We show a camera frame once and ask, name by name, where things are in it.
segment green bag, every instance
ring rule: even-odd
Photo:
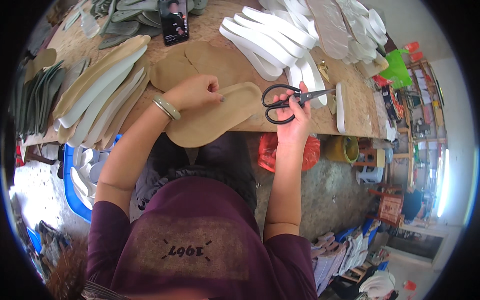
[[[412,79],[408,74],[407,67],[402,59],[402,53],[408,53],[405,49],[395,49],[385,57],[388,62],[388,68],[380,72],[380,75],[393,81],[392,88],[399,89],[404,86],[412,85]]]

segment yellow bucket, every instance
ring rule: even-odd
[[[327,140],[324,152],[329,160],[353,163],[359,157],[359,143],[354,136],[335,135]]]

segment scissors blade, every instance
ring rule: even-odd
[[[334,91],[335,91],[335,89],[333,88],[333,89],[323,90],[323,91],[308,92],[308,93],[302,94],[302,95],[305,95],[305,97],[308,98],[308,99],[313,99],[313,98],[323,96],[325,94],[329,94],[329,93],[334,92]]]

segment black scissors handle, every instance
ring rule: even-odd
[[[276,124],[276,125],[287,124],[289,122],[292,122],[293,119],[295,119],[295,115],[292,115],[290,118],[288,118],[286,120],[274,120],[268,115],[268,112],[271,111],[272,109],[289,108],[290,107],[290,105],[288,104],[288,98],[286,100],[279,100],[279,101],[274,102],[272,104],[266,104],[265,103],[265,96],[268,94],[268,92],[270,92],[271,90],[276,89],[276,88],[286,88],[286,89],[292,90],[292,91],[296,92],[296,93],[293,94],[294,97],[300,97],[301,91],[300,91],[300,89],[298,89],[296,87],[293,87],[291,85],[288,85],[288,84],[274,84],[274,85],[268,87],[264,91],[264,93],[262,94],[262,104],[263,104],[263,106],[265,106],[267,108],[266,111],[265,111],[265,117],[267,118],[267,120],[270,123],[273,123],[273,124]],[[298,102],[298,104],[300,105],[300,107],[304,107],[304,104],[301,103],[300,101]]]

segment hand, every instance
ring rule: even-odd
[[[216,93],[218,79],[213,75],[191,76],[163,94],[163,97],[178,111],[199,108],[208,103],[220,103],[225,98]]]
[[[300,82],[300,90],[302,93],[307,93],[307,86]],[[310,101],[305,102],[303,108],[297,103],[298,98],[292,96],[294,91],[287,90],[286,94],[281,94],[279,96],[274,96],[273,101],[277,102],[280,100],[286,100],[289,97],[288,104],[290,108],[277,108],[276,114],[279,120],[286,120],[292,115],[295,115],[295,118],[292,122],[283,125],[277,125],[277,137],[279,145],[288,145],[301,147],[303,150],[305,148],[305,143],[307,143],[307,138],[309,134],[310,126]]]

